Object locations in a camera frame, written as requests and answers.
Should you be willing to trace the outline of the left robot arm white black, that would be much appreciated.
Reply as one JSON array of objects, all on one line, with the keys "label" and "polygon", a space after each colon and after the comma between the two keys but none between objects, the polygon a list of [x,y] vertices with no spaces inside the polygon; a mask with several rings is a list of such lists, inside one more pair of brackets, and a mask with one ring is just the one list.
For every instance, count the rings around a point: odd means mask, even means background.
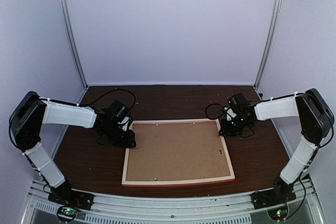
[{"label": "left robot arm white black", "polygon": [[108,138],[112,146],[134,148],[135,133],[130,129],[131,108],[115,100],[107,108],[88,104],[69,103],[43,98],[29,91],[8,120],[11,143],[37,170],[51,193],[64,205],[71,205],[76,197],[71,183],[43,147],[40,138],[42,125],[57,124],[95,129]]}]

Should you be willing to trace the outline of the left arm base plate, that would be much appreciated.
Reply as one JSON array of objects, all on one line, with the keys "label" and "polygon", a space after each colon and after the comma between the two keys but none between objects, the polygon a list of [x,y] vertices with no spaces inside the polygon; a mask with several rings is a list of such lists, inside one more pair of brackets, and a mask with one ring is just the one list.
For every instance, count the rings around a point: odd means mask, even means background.
[{"label": "left arm base plate", "polygon": [[70,190],[66,192],[52,191],[48,200],[71,208],[90,210],[93,204],[94,195],[80,191]]}]

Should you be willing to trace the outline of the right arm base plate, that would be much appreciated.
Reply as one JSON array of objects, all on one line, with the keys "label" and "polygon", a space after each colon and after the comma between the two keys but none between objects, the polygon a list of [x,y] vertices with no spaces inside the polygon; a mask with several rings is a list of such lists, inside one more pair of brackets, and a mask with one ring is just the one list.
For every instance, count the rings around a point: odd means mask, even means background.
[{"label": "right arm base plate", "polygon": [[294,192],[277,195],[273,189],[255,191],[250,196],[255,209],[268,208],[296,199]]}]

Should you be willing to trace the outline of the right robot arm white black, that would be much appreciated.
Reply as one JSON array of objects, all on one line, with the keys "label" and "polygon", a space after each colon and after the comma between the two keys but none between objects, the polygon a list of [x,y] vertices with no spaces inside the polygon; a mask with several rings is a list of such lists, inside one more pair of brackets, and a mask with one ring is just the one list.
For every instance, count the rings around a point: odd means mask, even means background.
[{"label": "right robot arm white black", "polygon": [[220,120],[220,136],[241,136],[244,128],[251,129],[256,122],[276,118],[299,118],[301,138],[287,165],[274,180],[269,192],[272,203],[279,204],[289,196],[293,184],[307,169],[322,140],[333,132],[334,115],[315,88],[265,101],[248,101],[242,93],[228,99]]}]

